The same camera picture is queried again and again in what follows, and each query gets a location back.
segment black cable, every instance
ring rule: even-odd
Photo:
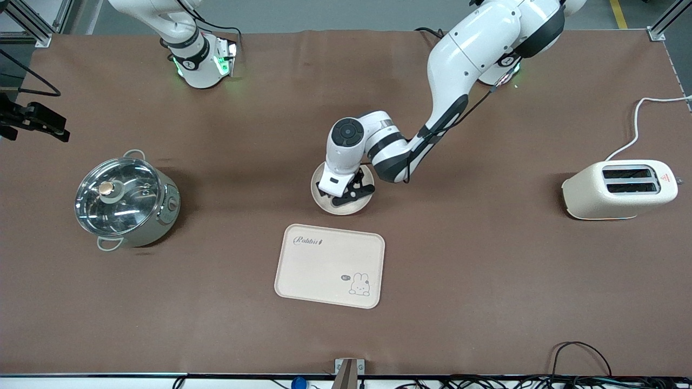
[[[492,376],[480,376],[475,374],[452,374],[449,377],[452,381],[466,382],[464,388],[475,383],[483,389],[498,389],[495,386],[493,386],[492,383],[494,382],[499,385],[499,389],[507,389],[507,387],[502,382],[498,381],[495,377]]]
[[[240,41],[242,40],[243,33],[240,31],[240,29],[238,29],[238,27],[225,27],[225,26],[219,26],[219,25],[210,23],[209,21],[206,21],[206,19],[204,19],[202,17],[202,15],[199,14],[199,12],[197,12],[196,10],[191,10],[188,7],[186,7],[185,4],[183,4],[183,0],[176,0],[176,1],[178,2],[178,4],[180,4],[181,7],[183,7],[185,12],[187,12],[187,14],[190,15],[194,20],[200,21],[200,22],[206,24],[207,26],[211,26],[213,28],[218,28],[219,30],[235,30],[235,31],[237,31],[238,32],[238,43],[239,44],[241,43]]]
[[[275,383],[275,384],[281,386],[281,387],[284,388],[284,389],[289,389],[289,388],[287,388],[286,386],[283,386],[279,381],[276,381],[275,379],[272,379],[271,381],[272,381],[273,383]]]
[[[471,385],[473,385],[473,382],[466,382],[466,384],[464,386],[462,386],[461,384],[457,385],[457,389],[466,389],[467,387],[469,387]]]
[[[432,28],[427,28],[427,27],[418,27],[415,29],[415,31],[425,31],[427,33],[433,34],[435,37],[438,37],[442,39],[444,37],[444,32],[442,29],[438,29],[437,31],[433,30]]]
[[[496,88],[495,86],[491,87],[491,88],[488,90],[488,93],[485,94],[485,96],[483,96],[480,100],[478,100],[478,102],[476,102],[475,105],[473,105],[473,107],[471,107],[471,109],[469,109],[461,118],[459,118],[456,122],[454,122],[454,123],[453,123],[452,125],[450,125],[449,127],[445,127],[445,128],[443,128],[443,129],[439,129],[439,130],[437,130],[437,131],[435,131],[435,132],[429,132],[429,133],[425,136],[423,142],[420,143],[421,147],[427,147],[427,146],[428,146],[428,141],[429,141],[430,139],[432,139],[433,136],[436,136],[436,135],[438,135],[438,134],[440,134],[440,133],[442,133],[442,132],[445,132],[445,131],[449,131],[450,129],[452,129],[452,128],[458,126],[459,124],[461,124],[461,122],[464,121],[464,119],[465,119],[468,115],[471,115],[471,112],[473,112],[474,109],[478,108],[478,106],[481,105],[481,103],[484,102],[485,99],[487,99],[488,96],[490,96],[490,94],[493,93],[496,89],[497,89],[497,88]],[[411,151],[408,153],[408,156],[406,157],[406,178],[403,180],[403,183],[410,183],[410,182],[411,182],[411,163],[413,162],[413,160],[411,159],[411,156],[413,155],[413,152],[414,152],[414,150],[411,150]]]
[[[459,389],[459,386],[457,386],[456,388],[454,387],[454,385],[456,384],[452,381],[440,381],[440,384],[441,385],[439,389]]]
[[[603,382],[603,384],[614,385],[614,386],[621,386],[622,388],[637,388],[637,389],[648,388],[648,389],[656,389],[656,387],[652,387],[652,386],[650,386],[650,385],[648,385],[648,384],[646,384],[645,386],[642,386],[642,385],[632,385],[632,384],[629,384],[629,383],[619,382],[619,381],[617,381],[617,380],[612,380],[612,379],[603,380],[603,381],[601,381],[601,382]]]
[[[40,75],[38,75],[33,70],[29,69],[28,66],[24,66],[24,64],[17,61],[11,55],[7,54],[4,50],[0,49],[0,54],[4,55],[8,60],[14,62],[17,66],[24,69],[27,73],[33,75],[39,81],[43,82],[48,88],[51,88],[53,90],[53,92],[51,93],[51,92],[44,92],[44,91],[35,91],[33,89],[24,89],[24,88],[19,87],[17,89],[18,92],[31,93],[33,95],[50,96],[50,97],[60,97],[62,95],[62,93],[60,93],[60,91],[58,91],[57,88],[53,86],[53,84],[46,81],[45,78],[41,77]]]
[[[539,379],[539,378],[541,378],[541,377],[545,377],[545,375],[532,375],[532,376],[525,377],[524,379],[520,380],[520,381],[514,386],[513,389],[530,388],[530,387],[531,387],[531,383],[530,383],[530,382],[533,381],[533,380],[535,380],[535,379]],[[527,382],[529,382],[529,386],[524,386],[524,383],[527,383]]]
[[[555,352],[555,359],[553,360],[553,371],[552,371],[552,373],[551,373],[551,377],[554,377],[554,376],[555,376],[555,371],[556,371],[557,368],[558,368],[558,357],[560,356],[560,351],[562,351],[563,348],[565,348],[565,347],[567,347],[567,346],[571,346],[571,345],[581,345],[581,346],[584,346],[584,347],[588,347],[588,348],[590,348],[591,350],[594,350],[594,351],[596,352],[596,354],[598,354],[598,355],[601,357],[601,359],[603,359],[603,362],[605,363],[605,366],[608,368],[608,376],[609,376],[609,377],[612,377],[612,369],[610,368],[610,364],[608,363],[608,360],[603,356],[603,354],[601,354],[601,352],[598,351],[594,346],[589,345],[589,344],[584,343],[584,342],[578,342],[578,341],[574,341],[574,342],[565,342],[564,344],[562,344],[562,345],[558,348],[558,350]]]
[[[179,376],[178,378],[175,379],[173,382],[173,389],[180,389],[183,387],[183,384],[185,383],[185,379],[187,378],[187,375]]]
[[[0,73],[0,75],[4,75],[5,77],[17,78],[17,79],[19,79],[19,80],[23,80],[23,79],[24,79],[24,77],[21,77],[20,75],[7,74],[7,73]]]
[[[420,382],[420,380],[418,379],[413,380],[413,383],[405,383],[403,385],[399,385],[395,389],[408,389],[411,386],[413,386],[413,389],[430,389],[429,386]]]
[[[571,388],[571,389],[577,389],[577,387],[579,386],[579,385],[577,384],[577,381],[579,381],[579,376],[578,376],[578,375],[574,376],[574,379],[572,380],[572,388]]]

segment metal bracket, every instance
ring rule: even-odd
[[[660,34],[656,35],[656,34],[651,30],[651,26],[647,26],[647,27],[646,27],[646,33],[649,35],[649,39],[650,39],[652,42],[662,42],[662,41],[666,40],[666,36],[665,36],[664,33],[660,33]]]
[[[339,358],[339,359],[334,359],[334,374],[339,373],[339,369],[341,369],[341,365],[344,363],[346,359],[353,359],[353,358]],[[365,374],[365,359],[356,359],[356,367],[358,368],[357,372],[358,375],[364,375]]]
[[[48,34],[48,40],[36,41],[34,45],[35,48],[48,48],[51,46],[51,41],[53,40],[53,34]]]

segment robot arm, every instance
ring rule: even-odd
[[[209,88],[230,75],[235,44],[203,33],[188,12],[202,0],[109,0],[119,12],[156,31],[173,53],[178,74],[194,88]]]
[[[585,0],[568,1],[581,7]],[[464,113],[475,81],[508,52],[526,58],[549,48],[562,33],[563,9],[559,0],[486,0],[430,53],[432,113],[418,134],[405,139],[384,111],[339,120],[327,140],[327,160],[317,183],[320,194],[341,202],[348,198],[345,191],[361,168],[363,154],[380,179],[408,179]]]

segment black clamp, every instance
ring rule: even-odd
[[[65,129],[67,120],[38,102],[30,102],[26,107],[15,104],[5,93],[0,94],[0,136],[9,141],[17,139],[18,131],[13,127],[28,131],[39,131],[67,142],[70,132]]]
[[[353,180],[346,186],[346,192],[342,197],[333,197],[331,199],[331,204],[335,207],[340,207],[348,203],[352,203],[358,199],[362,199],[365,196],[370,196],[373,193],[375,193],[375,186],[372,184],[363,185],[363,178],[365,177],[365,173],[363,173],[363,169],[359,168],[358,172],[356,173],[356,176],[353,178]],[[320,190],[320,183],[317,182],[315,185],[317,185],[317,189],[320,192],[320,196],[328,196],[331,197],[331,195],[327,194],[326,192],[323,192]]]

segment white power cord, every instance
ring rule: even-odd
[[[626,150],[628,147],[631,145],[634,145],[637,140],[639,139],[639,108],[641,107],[641,104],[645,101],[653,101],[653,102],[673,102],[673,101],[683,101],[683,100],[689,100],[692,101],[692,95],[683,97],[683,98],[643,98],[637,103],[637,107],[635,108],[635,137],[626,145],[623,147],[620,147],[619,149],[615,150],[611,155],[609,155],[605,160],[610,161],[612,157],[618,155],[620,152],[623,150]]]

